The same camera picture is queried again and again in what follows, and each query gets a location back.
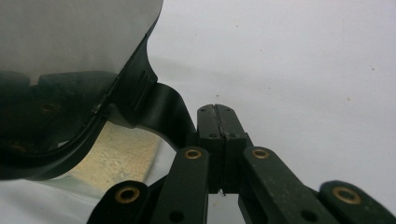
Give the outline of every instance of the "black mechanical arm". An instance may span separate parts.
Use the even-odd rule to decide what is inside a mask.
[[[331,181],[319,192],[306,187],[274,151],[253,145],[230,107],[199,108],[195,129],[181,96],[157,83],[149,65],[154,25],[119,75],[52,74],[29,86],[24,75],[0,71],[0,179],[64,174],[109,120],[156,133],[177,154],[155,184],[125,181],[109,189],[88,223],[206,223],[208,194],[220,190],[239,194],[250,224],[396,223],[351,184]]]

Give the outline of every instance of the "white background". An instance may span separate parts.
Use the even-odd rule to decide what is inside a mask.
[[[148,53],[194,120],[227,105],[308,187],[343,180],[396,214],[395,39],[395,1],[168,0]],[[163,144],[149,183],[174,154]],[[84,223],[94,203],[2,183],[0,222]],[[235,197],[208,206],[208,223],[242,222]]]

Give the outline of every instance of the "sandy material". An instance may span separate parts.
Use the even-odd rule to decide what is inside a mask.
[[[108,122],[84,160],[46,184],[101,197],[124,180],[144,181],[161,138]]]

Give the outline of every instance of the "metal rivet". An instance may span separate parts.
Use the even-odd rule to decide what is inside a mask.
[[[127,186],[119,189],[116,193],[116,201],[118,203],[132,203],[140,194],[140,190],[134,186]]]
[[[335,187],[334,189],[332,189],[332,194],[334,194],[337,199],[343,201],[344,203],[361,203],[361,196],[359,196],[357,192],[347,187]]]
[[[265,159],[270,156],[270,153],[268,153],[266,150],[261,149],[261,148],[256,148],[252,151],[252,154],[254,157],[259,158],[259,159]]]
[[[190,150],[187,150],[187,151],[186,151],[186,153],[184,154],[184,156],[185,156],[187,159],[195,160],[195,159],[200,158],[200,157],[202,156],[202,153],[201,153],[199,150],[197,150],[197,149],[190,149]]]

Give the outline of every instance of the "black bracket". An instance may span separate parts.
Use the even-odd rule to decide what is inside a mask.
[[[154,25],[118,76],[50,74],[29,87],[27,77],[0,72],[9,82],[0,90],[0,179],[66,173],[88,154],[108,120],[156,133],[174,149],[186,146],[187,135],[195,133],[187,107],[177,91],[157,82],[149,64]]]
[[[250,224],[396,223],[385,207],[348,183],[327,182],[319,193],[306,187],[274,151],[253,146],[227,106],[201,107],[197,132],[185,136],[188,146],[177,151],[168,176],[150,187],[114,186],[89,223],[206,223],[207,195],[220,189],[239,194]]]

